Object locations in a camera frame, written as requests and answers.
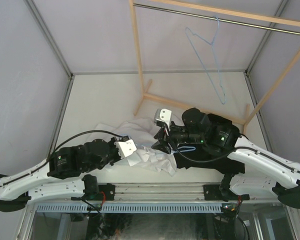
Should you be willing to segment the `blue wire hanger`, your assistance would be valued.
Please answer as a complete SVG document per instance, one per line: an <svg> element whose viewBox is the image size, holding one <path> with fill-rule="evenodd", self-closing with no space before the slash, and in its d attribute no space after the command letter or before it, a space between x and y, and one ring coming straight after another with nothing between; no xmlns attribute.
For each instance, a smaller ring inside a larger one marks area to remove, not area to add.
<svg viewBox="0 0 300 240"><path fill-rule="evenodd" d="M138 150L143 150L143 151L145 151L145 153L147 153L149 155L173 155L173 154L178 153L178 151L176 151L176 150L172 150L170 153L165 153L160 150L155 150L155 149L152 149L149 144L148 145L137 144L136 147ZM194 152L196 150L196 147L195 146L179 146L177 149L181 153L189 153L189 152Z"/></svg>
<svg viewBox="0 0 300 240"><path fill-rule="evenodd" d="M185 28L184 33L191 48L194 51L195 56L197 57L197 60L199 61L204 73L206 74L212 86L212 89L215 92L217 99L222 105L225 105L227 103L227 95L223 85L224 79L221 73L221 67L215 50L215 43L218 37L219 30L220 30L220 22L217 21L215 32L210 39L204 38L202 35L192 30L188 26ZM208 50L208 59L211 60L212 63L214 64L215 72L217 74L217 79L213 78L211 72L208 71L206 60L204 59L204 52L203 50L199 50L197 48L198 45L197 42L202 42L202 44L206 45L206 49Z"/></svg>

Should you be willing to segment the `white shirt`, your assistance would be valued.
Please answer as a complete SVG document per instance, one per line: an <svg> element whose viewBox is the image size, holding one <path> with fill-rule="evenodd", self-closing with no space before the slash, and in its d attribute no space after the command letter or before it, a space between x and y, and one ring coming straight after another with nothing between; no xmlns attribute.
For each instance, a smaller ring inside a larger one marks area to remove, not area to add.
<svg viewBox="0 0 300 240"><path fill-rule="evenodd" d="M154 135L159 130L150 118L137 118L123 122L119 127L99 123L95 126L96 130L104 130L121 136L129 136L133 139L136 151L116 162L113 166L107 165L107 169L117 166L129 166L131 168L143 168L153 172L166 172L174 176L177 172L177 163L173 154L164 153L152 149L151 146L156 142Z"/></svg>

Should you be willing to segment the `black shirt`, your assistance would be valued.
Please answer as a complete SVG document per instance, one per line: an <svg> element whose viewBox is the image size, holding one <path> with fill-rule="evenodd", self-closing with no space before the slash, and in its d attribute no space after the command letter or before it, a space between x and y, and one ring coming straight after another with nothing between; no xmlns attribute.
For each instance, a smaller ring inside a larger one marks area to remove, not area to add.
<svg viewBox="0 0 300 240"><path fill-rule="evenodd" d="M181 144L181 146L196 147L195 151L173 154L178 169L191 167L203 169L215 169L222 174L245 173L245 165L228 158L235 148L240 130L232 121L224 117L207 114L210 121L210 129L202 143Z"/></svg>

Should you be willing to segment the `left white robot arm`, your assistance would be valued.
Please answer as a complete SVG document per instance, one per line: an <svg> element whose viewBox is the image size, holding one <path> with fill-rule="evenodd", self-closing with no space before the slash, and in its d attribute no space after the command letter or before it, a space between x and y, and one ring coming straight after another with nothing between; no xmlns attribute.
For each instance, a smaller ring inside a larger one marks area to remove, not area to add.
<svg viewBox="0 0 300 240"><path fill-rule="evenodd" d="M132 139L95 139L83 145L63 147L36 166L15 175L0 174L0 212L9 213L26 205L54 199L98 200L101 191L90 173L132 155Z"/></svg>

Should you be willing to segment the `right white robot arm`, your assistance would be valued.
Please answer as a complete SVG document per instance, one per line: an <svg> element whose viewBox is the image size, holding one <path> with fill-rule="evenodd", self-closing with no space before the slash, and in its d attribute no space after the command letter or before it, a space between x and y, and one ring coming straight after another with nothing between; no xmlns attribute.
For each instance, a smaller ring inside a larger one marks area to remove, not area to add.
<svg viewBox="0 0 300 240"><path fill-rule="evenodd" d="M300 209L300 162L282 158L252 143L231 120L193 107L183 112L182 125L172 112L158 109L154 150L173 154L183 168L215 169L223 174L218 187L222 199L275 196Z"/></svg>

